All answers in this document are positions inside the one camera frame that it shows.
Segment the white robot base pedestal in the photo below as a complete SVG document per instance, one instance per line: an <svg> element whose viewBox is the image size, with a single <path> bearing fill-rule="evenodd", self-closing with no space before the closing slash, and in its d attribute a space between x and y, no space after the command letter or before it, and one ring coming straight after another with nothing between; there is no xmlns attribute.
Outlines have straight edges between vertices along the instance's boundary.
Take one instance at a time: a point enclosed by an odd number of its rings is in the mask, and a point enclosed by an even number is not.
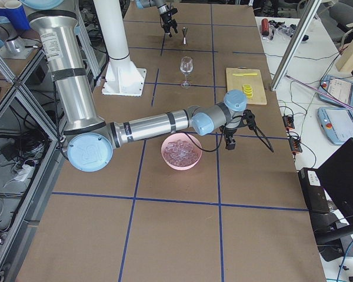
<svg viewBox="0 0 353 282"><path fill-rule="evenodd" d="M137 68L130 58L119 1L94 1L109 56L104 95L142 95L146 69Z"/></svg>

